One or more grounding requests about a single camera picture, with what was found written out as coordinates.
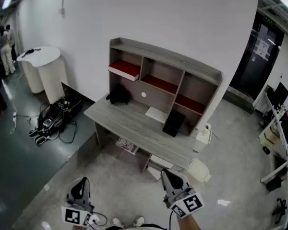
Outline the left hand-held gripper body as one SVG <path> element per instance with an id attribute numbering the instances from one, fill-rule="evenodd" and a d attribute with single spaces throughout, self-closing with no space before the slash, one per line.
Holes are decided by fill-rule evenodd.
<path id="1" fill-rule="evenodd" d="M 62 221 L 79 227 L 88 227 L 95 208 L 91 204 L 90 196 L 75 199 L 72 195 L 67 195 L 61 207 Z"/>

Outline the white trash bin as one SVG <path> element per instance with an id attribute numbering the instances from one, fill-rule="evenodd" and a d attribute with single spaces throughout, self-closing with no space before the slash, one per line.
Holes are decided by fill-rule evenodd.
<path id="1" fill-rule="evenodd" d="M 189 174 L 191 174 L 196 180 L 200 182 L 208 182 L 211 178 L 208 167 L 198 158 L 194 158 L 191 161 L 187 170 Z"/>

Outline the black cloth bag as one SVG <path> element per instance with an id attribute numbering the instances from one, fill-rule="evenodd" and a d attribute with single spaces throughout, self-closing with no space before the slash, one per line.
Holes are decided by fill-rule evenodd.
<path id="1" fill-rule="evenodd" d="M 123 85 L 120 84 L 117 84 L 106 97 L 106 99 L 109 100 L 111 104 L 115 103 L 128 104 L 130 98 L 131 95 L 129 91 Z"/>

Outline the black monitor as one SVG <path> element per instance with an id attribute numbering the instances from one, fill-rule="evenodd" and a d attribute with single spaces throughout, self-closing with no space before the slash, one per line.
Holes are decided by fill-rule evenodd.
<path id="1" fill-rule="evenodd" d="M 282 106 L 288 97 L 287 88 L 280 82 L 274 91 L 274 107 Z"/>

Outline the black box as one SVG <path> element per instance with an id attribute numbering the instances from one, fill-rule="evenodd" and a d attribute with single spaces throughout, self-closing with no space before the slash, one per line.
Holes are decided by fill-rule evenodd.
<path id="1" fill-rule="evenodd" d="M 171 110 L 162 131 L 172 137 L 175 137 L 183 124 L 185 115 L 176 110 Z"/>

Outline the stack of magazines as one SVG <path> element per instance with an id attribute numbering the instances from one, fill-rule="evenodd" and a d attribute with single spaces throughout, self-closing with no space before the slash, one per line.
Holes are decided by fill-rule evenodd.
<path id="1" fill-rule="evenodd" d="M 135 155 L 138 151 L 139 147 L 134 145 L 133 143 L 119 137 L 116 141 L 116 146 L 120 147 L 121 149 L 129 152 L 132 155 Z"/>

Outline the black and white floor devices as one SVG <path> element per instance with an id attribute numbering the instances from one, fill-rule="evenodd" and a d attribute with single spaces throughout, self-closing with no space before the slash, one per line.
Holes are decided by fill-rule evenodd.
<path id="1" fill-rule="evenodd" d="M 49 128 L 39 129 L 35 127 L 29 132 L 30 138 L 32 138 L 38 146 L 45 143 L 47 140 L 50 140 L 50 134 Z"/>

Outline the red book with gold emblem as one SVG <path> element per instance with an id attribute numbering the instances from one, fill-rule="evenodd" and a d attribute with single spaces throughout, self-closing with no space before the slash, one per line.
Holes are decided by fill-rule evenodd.
<path id="1" fill-rule="evenodd" d="M 140 66 L 122 60 L 115 61 L 108 66 L 109 72 L 131 81 L 136 81 L 139 79 L 140 69 Z"/>

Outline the white sheet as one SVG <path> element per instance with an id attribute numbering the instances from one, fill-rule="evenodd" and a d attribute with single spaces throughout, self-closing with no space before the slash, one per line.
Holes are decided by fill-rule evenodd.
<path id="1" fill-rule="evenodd" d="M 166 119 L 167 119 L 167 116 L 168 114 L 165 113 L 165 112 L 162 112 L 158 109 L 155 109 L 153 107 L 150 107 L 147 112 L 145 113 L 146 116 L 160 122 L 160 123 L 165 123 L 166 122 Z"/>

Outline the small white cabinet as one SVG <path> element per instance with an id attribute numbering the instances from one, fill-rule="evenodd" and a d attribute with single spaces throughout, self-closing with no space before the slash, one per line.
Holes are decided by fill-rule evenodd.
<path id="1" fill-rule="evenodd" d="M 193 151 L 201 152 L 208 144 L 210 144 L 212 133 L 204 127 L 203 130 L 199 130 L 195 139 Z"/>

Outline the thin tool on cabinet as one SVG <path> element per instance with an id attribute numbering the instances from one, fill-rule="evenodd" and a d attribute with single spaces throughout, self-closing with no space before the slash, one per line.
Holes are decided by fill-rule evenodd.
<path id="1" fill-rule="evenodd" d="M 208 129 L 217 139 L 219 139 L 219 138 L 214 134 L 214 132 L 209 128 L 208 125 L 205 125 L 204 127 L 205 127 L 206 129 Z"/>

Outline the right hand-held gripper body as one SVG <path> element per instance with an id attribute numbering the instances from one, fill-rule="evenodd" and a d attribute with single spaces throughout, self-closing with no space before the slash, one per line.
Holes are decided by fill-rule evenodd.
<path id="1" fill-rule="evenodd" d="M 178 194 L 171 196 L 166 194 L 164 203 L 180 219 L 184 219 L 204 207 L 204 201 L 200 193 L 190 186 Z"/>

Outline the person's left shoe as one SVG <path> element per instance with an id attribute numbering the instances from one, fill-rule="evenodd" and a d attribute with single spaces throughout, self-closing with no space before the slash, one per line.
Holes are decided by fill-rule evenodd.
<path id="1" fill-rule="evenodd" d="M 111 226 L 114 229 L 120 230 L 120 229 L 124 229 L 125 228 L 124 224 L 122 223 L 122 221 L 118 217 L 113 217 L 111 223 L 112 223 Z"/>

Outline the dark double door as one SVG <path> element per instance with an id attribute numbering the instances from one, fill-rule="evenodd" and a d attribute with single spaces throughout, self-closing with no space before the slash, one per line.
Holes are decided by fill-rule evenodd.
<path id="1" fill-rule="evenodd" d="M 230 86 L 254 100 L 264 87 L 277 59 L 284 32 L 266 24 L 264 15 L 256 13 L 247 46 Z"/>

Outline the black office chair base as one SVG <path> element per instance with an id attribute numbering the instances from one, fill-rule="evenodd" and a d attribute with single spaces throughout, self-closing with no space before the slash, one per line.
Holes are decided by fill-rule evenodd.
<path id="1" fill-rule="evenodd" d="M 276 208 L 274 209 L 272 216 L 275 217 L 275 225 L 278 225 L 280 222 L 283 222 L 286 219 L 287 211 L 287 202 L 285 199 L 278 198 L 276 200 Z"/>

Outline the metal door ramp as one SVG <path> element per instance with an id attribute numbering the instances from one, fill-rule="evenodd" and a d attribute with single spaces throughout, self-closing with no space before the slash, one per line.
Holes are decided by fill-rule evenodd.
<path id="1" fill-rule="evenodd" d="M 228 86 L 223 99 L 252 114 L 254 112 L 254 99 L 249 95 Z"/>

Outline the green exit sign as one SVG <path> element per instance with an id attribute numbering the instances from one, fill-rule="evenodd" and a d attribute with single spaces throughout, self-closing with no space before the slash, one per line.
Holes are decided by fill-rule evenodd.
<path id="1" fill-rule="evenodd" d="M 271 18 L 269 18 L 268 16 L 264 16 L 264 21 L 266 24 L 270 25 L 271 27 L 275 28 L 276 23 L 275 21 L 273 21 Z"/>

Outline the person's clothing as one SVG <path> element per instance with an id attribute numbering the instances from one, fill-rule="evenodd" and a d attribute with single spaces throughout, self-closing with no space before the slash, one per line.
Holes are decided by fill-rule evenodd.
<path id="1" fill-rule="evenodd" d="M 167 230 L 167 229 L 162 228 L 156 224 L 143 224 L 142 226 L 139 227 L 128 227 L 128 228 L 111 226 L 106 228 L 105 230 Z"/>

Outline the black device on counter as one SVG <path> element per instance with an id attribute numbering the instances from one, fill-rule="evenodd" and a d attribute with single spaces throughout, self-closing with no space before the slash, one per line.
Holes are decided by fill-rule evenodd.
<path id="1" fill-rule="evenodd" d="M 27 51 L 22 55 L 22 58 L 24 58 L 24 57 L 27 56 L 27 55 L 30 55 L 30 54 L 34 53 L 35 51 L 40 51 L 40 50 L 41 50 L 41 48 L 32 48 L 32 49 L 29 49 L 29 50 L 27 50 Z"/>

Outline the white curved counter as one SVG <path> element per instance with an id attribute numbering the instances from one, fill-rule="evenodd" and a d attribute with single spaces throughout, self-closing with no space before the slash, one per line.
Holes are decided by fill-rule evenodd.
<path id="1" fill-rule="evenodd" d="M 65 96 L 63 85 L 68 84 L 66 67 L 61 52 L 52 46 L 33 48 L 32 53 L 17 57 L 33 94 L 45 92 L 49 103 Z"/>

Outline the person's right forearm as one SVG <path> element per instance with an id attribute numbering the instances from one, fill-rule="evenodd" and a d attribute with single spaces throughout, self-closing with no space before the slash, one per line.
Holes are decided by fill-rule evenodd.
<path id="1" fill-rule="evenodd" d="M 201 230 L 197 222 L 192 215 L 188 215 L 185 218 L 177 217 L 180 230 Z"/>

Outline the open black equipment case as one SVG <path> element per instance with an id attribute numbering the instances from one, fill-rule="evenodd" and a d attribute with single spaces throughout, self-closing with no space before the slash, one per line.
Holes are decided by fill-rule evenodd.
<path id="1" fill-rule="evenodd" d="M 62 132 L 81 108 L 82 99 L 80 96 L 61 97 L 41 110 L 37 122 L 37 133 L 47 137 L 57 131 Z"/>

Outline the grey wooden desk with hutch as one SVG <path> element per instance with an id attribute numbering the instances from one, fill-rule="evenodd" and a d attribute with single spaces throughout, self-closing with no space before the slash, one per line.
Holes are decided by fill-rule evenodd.
<path id="1" fill-rule="evenodd" d="M 215 99 L 223 81 L 222 72 L 190 57 L 127 38 L 114 38 L 109 42 L 109 65 L 115 61 L 126 61 L 140 66 L 140 76 L 136 81 L 109 72 L 109 91 L 117 85 L 123 85 L 130 93 L 131 99 L 147 107 L 153 107 L 169 115 L 176 110 L 185 115 L 180 132 L 196 137 L 206 124 L 208 108 Z M 152 75 L 178 86 L 175 95 L 152 87 L 141 79 Z M 203 115 L 175 104 L 178 94 L 205 105 Z"/>

